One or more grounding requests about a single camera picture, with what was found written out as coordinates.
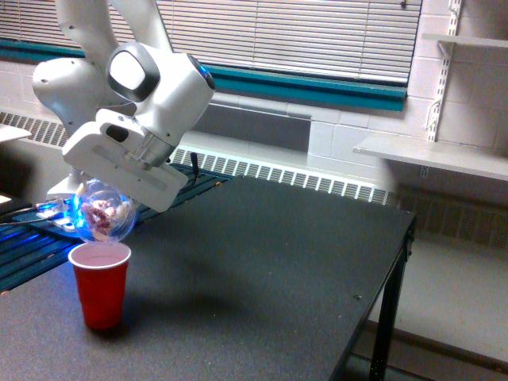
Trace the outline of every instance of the black cable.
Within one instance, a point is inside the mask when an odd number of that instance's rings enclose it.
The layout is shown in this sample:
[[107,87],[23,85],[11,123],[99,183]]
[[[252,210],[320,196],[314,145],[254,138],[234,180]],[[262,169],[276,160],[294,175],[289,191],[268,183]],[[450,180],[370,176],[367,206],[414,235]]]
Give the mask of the black cable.
[[194,180],[192,180],[192,185],[196,184],[199,176],[199,165],[198,165],[198,154],[196,152],[191,152],[190,161],[192,163],[192,173],[194,174]]
[[2,222],[0,223],[0,226],[19,226],[19,225],[30,225],[34,224],[36,222],[50,222],[53,220],[58,220],[59,218],[63,218],[63,213],[57,213],[51,217],[48,218],[38,218],[35,220],[27,220],[27,221],[12,221],[12,222]]
[[19,226],[19,225],[29,225],[34,224],[36,222],[44,222],[44,221],[51,221],[51,219],[48,218],[38,218],[36,220],[28,220],[28,221],[13,221],[13,222],[2,222],[0,223],[0,226]]
[[4,220],[4,219],[9,218],[9,217],[15,217],[18,214],[23,214],[23,213],[27,213],[27,212],[33,212],[34,210],[36,210],[35,206],[30,206],[28,208],[23,208],[23,209],[15,210],[14,212],[9,212],[9,213],[2,214],[0,216],[0,220]]

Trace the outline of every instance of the teal trim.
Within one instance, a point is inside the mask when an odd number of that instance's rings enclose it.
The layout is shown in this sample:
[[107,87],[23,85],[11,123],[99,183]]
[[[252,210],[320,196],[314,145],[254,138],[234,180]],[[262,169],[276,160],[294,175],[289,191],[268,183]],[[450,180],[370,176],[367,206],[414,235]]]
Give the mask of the teal trim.
[[[0,39],[0,57],[41,62],[55,58],[84,57],[83,51],[48,44]],[[316,102],[329,105],[402,111],[405,87],[354,83],[300,75],[207,65],[218,90]]]
[[218,89],[351,107],[402,111],[407,90],[298,75],[208,66]]
[[47,61],[61,57],[84,57],[81,49],[0,39],[0,57],[8,60]]

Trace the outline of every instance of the red solo cup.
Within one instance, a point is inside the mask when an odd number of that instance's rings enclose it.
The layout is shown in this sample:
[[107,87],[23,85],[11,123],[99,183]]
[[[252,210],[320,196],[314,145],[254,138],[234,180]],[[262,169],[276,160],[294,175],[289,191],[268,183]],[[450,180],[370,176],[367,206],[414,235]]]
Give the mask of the red solo cup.
[[85,324],[92,329],[117,325],[124,301],[129,246],[119,242],[86,243],[73,248],[68,258],[74,266]]

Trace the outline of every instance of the window blinds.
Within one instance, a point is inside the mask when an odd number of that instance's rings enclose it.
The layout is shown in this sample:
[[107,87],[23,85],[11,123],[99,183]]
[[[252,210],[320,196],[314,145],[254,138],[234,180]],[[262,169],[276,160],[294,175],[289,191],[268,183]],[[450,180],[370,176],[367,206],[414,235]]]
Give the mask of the window blinds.
[[[421,0],[158,0],[178,52],[208,64],[406,83]],[[53,1],[0,0],[0,38],[75,47]],[[120,42],[129,27],[110,10]]]

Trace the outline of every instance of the shelf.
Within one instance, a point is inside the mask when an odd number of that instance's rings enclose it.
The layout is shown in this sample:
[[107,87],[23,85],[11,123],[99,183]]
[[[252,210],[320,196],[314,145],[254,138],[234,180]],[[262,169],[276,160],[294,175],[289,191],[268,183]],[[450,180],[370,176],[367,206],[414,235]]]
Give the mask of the shelf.
[[508,40],[492,40],[490,38],[447,36],[445,34],[423,33],[424,40],[435,40],[450,44],[476,46],[479,48],[507,48]]
[[508,154],[485,148],[386,135],[370,136],[353,151],[403,163],[508,181]]
[[18,129],[16,127],[11,127],[10,125],[2,125],[0,124],[0,143],[9,140],[21,139],[23,137],[29,137],[31,133],[24,129]]

